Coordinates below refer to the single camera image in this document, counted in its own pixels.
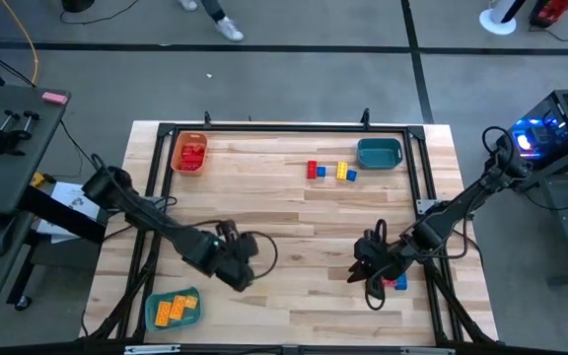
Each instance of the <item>red plastic container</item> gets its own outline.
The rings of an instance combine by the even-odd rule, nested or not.
[[[198,177],[203,174],[207,158],[207,136],[182,132],[177,139],[171,167],[181,175]]]

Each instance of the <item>floor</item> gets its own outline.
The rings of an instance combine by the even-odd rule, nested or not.
[[[215,120],[356,121],[369,107],[374,122],[449,124],[468,184],[486,159],[486,126],[509,127],[551,90],[568,89],[568,42],[528,32],[534,1],[508,36],[478,24],[488,0],[411,0],[412,23],[408,0],[224,1],[247,37],[231,49],[202,10],[185,13],[175,0],[142,1],[87,26],[61,24],[57,0],[8,1],[42,48],[39,85],[72,92],[64,118],[72,135],[115,165],[136,119],[200,119],[208,110]],[[65,19],[108,16],[124,3],[97,1]],[[568,12],[550,29],[568,38]],[[31,53],[14,48],[23,41],[0,4],[0,56],[30,75]],[[119,45],[99,50],[103,43]],[[427,54],[441,48],[454,54]],[[41,170],[75,175],[77,159],[58,131]],[[544,282],[567,265],[550,215],[504,192],[477,212],[475,228],[500,338],[568,350],[568,287]],[[0,301],[0,346],[75,338],[92,277],[40,268],[28,310]]]

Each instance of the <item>teal plastic container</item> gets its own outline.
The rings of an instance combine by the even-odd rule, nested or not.
[[[402,162],[402,148],[393,138],[364,138],[359,141],[356,158],[363,170],[393,169]]]
[[[155,317],[157,316],[157,308],[161,301],[172,302],[176,295],[192,296],[198,299],[195,309],[185,308],[183,310],[183,318],[179,320],[170,319],[168,326],[158,327],[155,325]],[[149,331],[161,331],[170,329],[179,329],[196,323],[201,318],[202,301],[198,290],[190,287],[185,290],[169,292],[165,294],[153,294],[148,296],[146,300],[146,329]]]

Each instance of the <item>butcher block table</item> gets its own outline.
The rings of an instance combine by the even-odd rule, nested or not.
[[[143,193],[159,121],[135,121],[122,167]],[[399,134],[251,131],[204,132],[209,139],[201,177],[173,174],[170,196],[178,204],[168,214],[183,224],[233,219],[239,231],[261,231],[279,248],[275,269],[243,293],[215,276],[207,278],[181,261],[170,242],[162,240],[153,293],[191,286],[201,294],[201,320],[179,331],[147,332],[147,343],[304,344],[304,345],[434,345],[424,270],[414,263],[407,271],[406,291],[387,290],[381,311],[365,303],[363,282],[348,284],[354,243],[378,219],[388,223],[388,242],[415,220],[406,163],[389,171],[362,171],[356,166],[361,138]],[[463,190],[462,177],[448,125],[425,125],[426,141],[438,199]],[[170,139],[166,140],[156,195],[160,194]],[[414,157],[421,177],[417,145]],[[325,178],[308,180],[307,161],[326,166]],[[337,181],[338,162],[358,172],[355,182]],[[424,194],[421,177],[420,189]],[[113,217],[109,234],[126,226]],[[471,223],[468,235],[474,239]],[[94,331],[124,292],[136,230],[103,244],[85,323]],[[144,248],[148,254],[151,237]],[[255,274],[272,262],[271,244],[258,238],[260,253],[251,260]],[[451,237],[449,254],[462,251],[462,238]],[[497,338],[479,255],[451,261],[458,298],[484,332]],[[445,331],[449,313],[440,294]],[[141,297],[133,303],[128,335],[134,329]]]

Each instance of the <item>white sneaker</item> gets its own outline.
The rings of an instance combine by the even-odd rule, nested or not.
[[[196,9],[198,9],[198,5],[196,5],[194,0],[178,0],[178,2],[185,11],[196,11]]]
[[[216,30],[223,34],[228,40],[241,41],[245,38],[245,35],[238,30],[236,24],[228,17],[216,23]]]

